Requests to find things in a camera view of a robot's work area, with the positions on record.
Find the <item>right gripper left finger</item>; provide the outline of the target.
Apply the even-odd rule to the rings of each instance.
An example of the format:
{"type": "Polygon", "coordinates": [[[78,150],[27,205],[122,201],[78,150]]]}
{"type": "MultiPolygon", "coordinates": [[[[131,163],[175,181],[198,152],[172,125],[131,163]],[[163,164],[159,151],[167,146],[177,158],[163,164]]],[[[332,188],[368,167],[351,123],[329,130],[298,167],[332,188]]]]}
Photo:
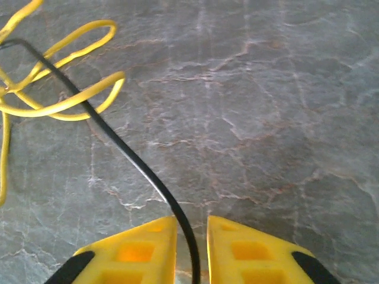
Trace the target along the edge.
{"type": "Polygon", "coordinates": [[[174,283],[177,223],[162,217],[80,248],[47,283],[174,283]]]}

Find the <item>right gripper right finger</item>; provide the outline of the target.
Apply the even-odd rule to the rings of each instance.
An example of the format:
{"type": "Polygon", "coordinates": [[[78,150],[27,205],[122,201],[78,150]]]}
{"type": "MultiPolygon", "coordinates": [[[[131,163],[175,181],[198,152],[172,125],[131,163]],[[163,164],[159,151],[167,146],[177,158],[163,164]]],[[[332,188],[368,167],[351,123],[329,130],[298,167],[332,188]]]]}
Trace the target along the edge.
{"type": "Polygon", "coordinates": [[[207,224],[210,283],[338,283],[308,249],[222,217],[207,224]]]}

